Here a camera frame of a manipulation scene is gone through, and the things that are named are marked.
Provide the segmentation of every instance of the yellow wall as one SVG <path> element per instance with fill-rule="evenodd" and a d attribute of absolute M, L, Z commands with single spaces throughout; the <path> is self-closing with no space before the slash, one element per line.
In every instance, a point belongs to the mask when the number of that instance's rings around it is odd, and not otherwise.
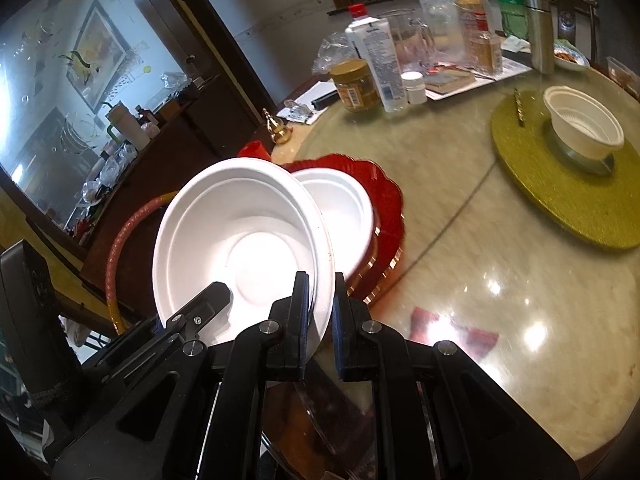
<path fill-rule="evenodd" d="M 108 318 L 106 305 L 82 288 L 82 283 L 76 278 L 40 241 L 33 230 L 27 225 L 24 213 L 15 205 L 9 196 L 0 189 L 0 245 L 9 248 L 16 242 L 27 240 L 47 261 L 53 287 L 77 303 L 84 303 L 89 310 Z M 60 252 L 80 268 L 81 262 L 58 247 Z"/>

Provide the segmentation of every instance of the gold gourd figurine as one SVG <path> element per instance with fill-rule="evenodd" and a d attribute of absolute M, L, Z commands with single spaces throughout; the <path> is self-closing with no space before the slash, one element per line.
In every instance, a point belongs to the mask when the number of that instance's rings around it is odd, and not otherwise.
<path fill-rule="evenodd" d="M 271 140 L 276 144 L 284 144 L 291 138 L 291 128 L 285 126 L 279 117 L 273 117 L 266 108 L 262 109 L 264 118 L 267 119 L 267 130 L 271 134 Z"/>

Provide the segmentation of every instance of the red scalloped plate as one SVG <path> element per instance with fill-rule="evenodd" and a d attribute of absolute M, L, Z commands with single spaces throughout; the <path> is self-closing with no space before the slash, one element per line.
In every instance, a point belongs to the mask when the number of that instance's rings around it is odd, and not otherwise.
<path fill-rule="evenodd" d="M 400 188 L 375 162 L 354 160 L 340 153 L 321 156 L 316 160 L 298 160 L 283 164 L 282 167 L 290 173 L 308 168 L 343 171 L 355 178 L 369 195 L 378 226 L 372 234 L 372 245 L 363 260 L 358 279 L 351 283 L 350 295 L 370 303 L 380 290 L 380 283 L 396 266 L 402 253 L 400 246 L 404 239 L 404 217 Z"/>

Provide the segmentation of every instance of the glass pitcher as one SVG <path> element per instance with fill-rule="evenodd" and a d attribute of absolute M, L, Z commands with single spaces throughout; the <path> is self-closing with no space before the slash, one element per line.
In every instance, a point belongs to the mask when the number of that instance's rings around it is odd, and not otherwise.
<path fill-rule="evenodd" d="M 429 27 L 413 9 L 398 9 L 378 16 L 386 18 L 394 38 L 401 72 L 425 74 L 435 64 L 435 42 Z"/>

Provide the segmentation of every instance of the gold round placemat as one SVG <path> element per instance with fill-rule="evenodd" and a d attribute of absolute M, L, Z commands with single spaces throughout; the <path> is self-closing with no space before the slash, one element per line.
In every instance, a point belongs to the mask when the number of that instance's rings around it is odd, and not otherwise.
<path fill-rule="evenodd" d="M 513 96 L 491 118 L 498 156 L 520 189 L 583 240 L 607 249 L 640 245 L 640 156 L 628 140 L 614 152 L 611 175 L 587 173 L 560 150 L 542 94 L 520 98 L 525 126 L 518 124 Z"/>

